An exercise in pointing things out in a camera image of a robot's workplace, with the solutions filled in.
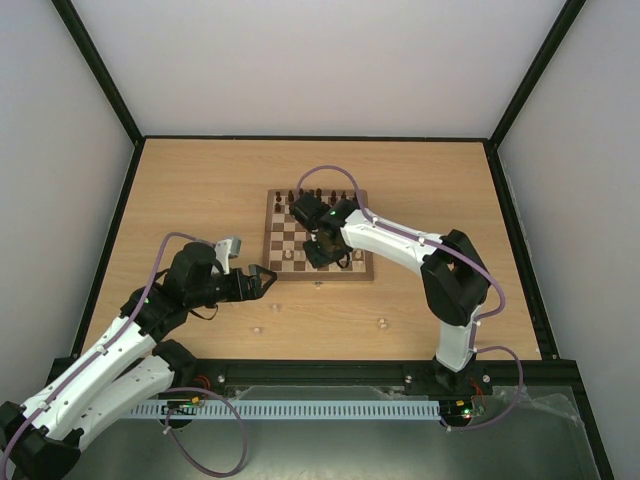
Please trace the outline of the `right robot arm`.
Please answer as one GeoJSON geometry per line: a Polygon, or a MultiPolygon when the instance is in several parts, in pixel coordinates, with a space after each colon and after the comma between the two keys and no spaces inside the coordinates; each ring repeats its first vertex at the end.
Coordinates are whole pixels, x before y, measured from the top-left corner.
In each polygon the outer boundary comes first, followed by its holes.
{"type": "Polygon", "coordinates": [[[435,380],[448,392],[470,381],[491,278],[466,234],[413,230],[375,215],[354,200],[329,205],[311,193],[296,199],[290,214],[312,235],[303,248],[314,267],[338,263],[359,249],[418,275],[428,308],[440,322],[433,359],[435,380]]]}

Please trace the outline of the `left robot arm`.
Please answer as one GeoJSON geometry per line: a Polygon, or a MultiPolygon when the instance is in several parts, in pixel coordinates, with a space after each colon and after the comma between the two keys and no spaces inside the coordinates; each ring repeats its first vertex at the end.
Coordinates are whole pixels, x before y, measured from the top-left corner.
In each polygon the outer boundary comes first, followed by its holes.
{"type": "Polygon", "coordinates": [[[138,403],[164,393],[194,392],[196,358],[169,339],[200,308],[257,300],[275,272],[230,266],[236,237],[215,244],[189,238],[167,269],[153,267],[111,325],[83,355],[40,392],[1,406],[1,463],[29,479],[61,479],[106,428],[138,403]]]}

